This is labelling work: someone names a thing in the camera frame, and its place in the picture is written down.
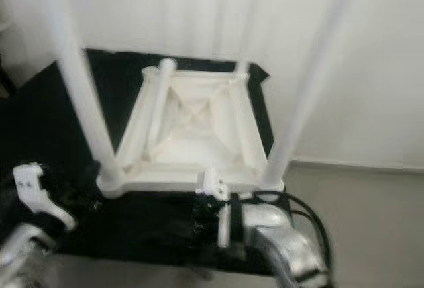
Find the black tablecloth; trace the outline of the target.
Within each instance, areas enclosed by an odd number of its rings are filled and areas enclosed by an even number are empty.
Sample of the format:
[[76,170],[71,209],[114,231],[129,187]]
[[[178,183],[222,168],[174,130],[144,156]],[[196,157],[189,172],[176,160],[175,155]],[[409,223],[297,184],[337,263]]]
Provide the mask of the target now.
[[[105,122],[115,148],[127,127],[144,82],[142,68],[156,66],[164,55],[87,49]],[[248,96],[267,154],[274,143],[262,83],[270,77],[258,64],[249,68]],[[187,193],[140,192],[106,200],[95,185],[93,157],[66,93],[60,68],[51,63],[12,97],[0,100],[0,243],[13,228],[34,215],[17,200],[12,168],[44,166],[42,185],[51,198],[70,200],[68,209],[82,216],[79,226],[58,240],[58,254],[106,261],[168,266],[197,266],[243,275],[272,276],[263,255],[252,248],[244,258],[213,248],[214,236],[193,238],[193,197]]]

